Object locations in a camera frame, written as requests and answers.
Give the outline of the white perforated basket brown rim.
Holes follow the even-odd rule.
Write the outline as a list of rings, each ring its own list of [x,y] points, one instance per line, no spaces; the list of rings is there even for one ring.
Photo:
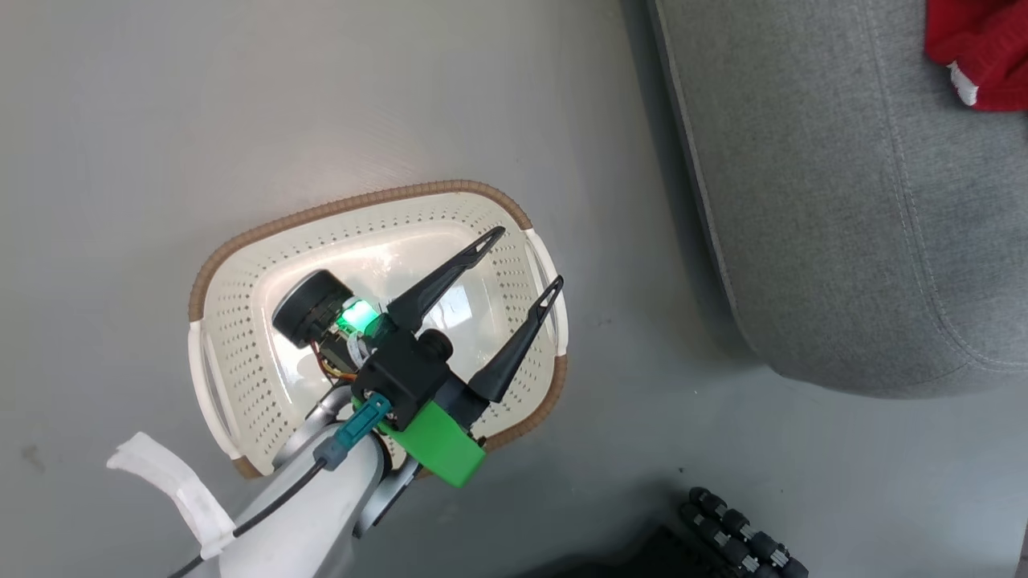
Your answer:
[[[506,233],[427,312],[449,360],[473,377],[524,322],[556,278],[528,215],[495,187],[436,181],[365,193],[235,234],[217,249],[190,294],[190,371],[201,414],[246,478],[271,475],[313,406],[329,391],[309,348],[276,332],[276,308],[313,270],[331,270],[375,310],[498,226]]]

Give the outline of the red white-striped garment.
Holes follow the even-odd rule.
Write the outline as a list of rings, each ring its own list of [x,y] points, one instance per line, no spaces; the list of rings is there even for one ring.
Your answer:
[[[925,0],[924,49],[965,106],[1028,111],[1028,0]]]

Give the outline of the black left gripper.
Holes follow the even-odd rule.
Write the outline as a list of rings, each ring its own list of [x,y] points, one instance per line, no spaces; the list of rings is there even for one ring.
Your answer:
[[[395,376],[397,351],[386,347],[390,329],[418,332],[430,309],[466,270],[478,266],[503,234],[504,226],[481,234],[390,301],[386,312],[357,296],[331,270],[313,270],[276,308],[272,325],[295,347],[311,348],[316,362],[328,377],[356,376],[367,362],[371,363],[370,372]],[[467,382],[475,395],[489,402],[503,400],[561,295],[563,284],[565,280],[558,275],[537,297],[507,344]]]

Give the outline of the grey fabric sofa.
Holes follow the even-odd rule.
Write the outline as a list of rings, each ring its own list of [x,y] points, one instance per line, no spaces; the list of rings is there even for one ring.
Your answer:
[[[650,0],[733,318],[867,397],[1028,387],[1028,114],[963,105],[928,0]]]

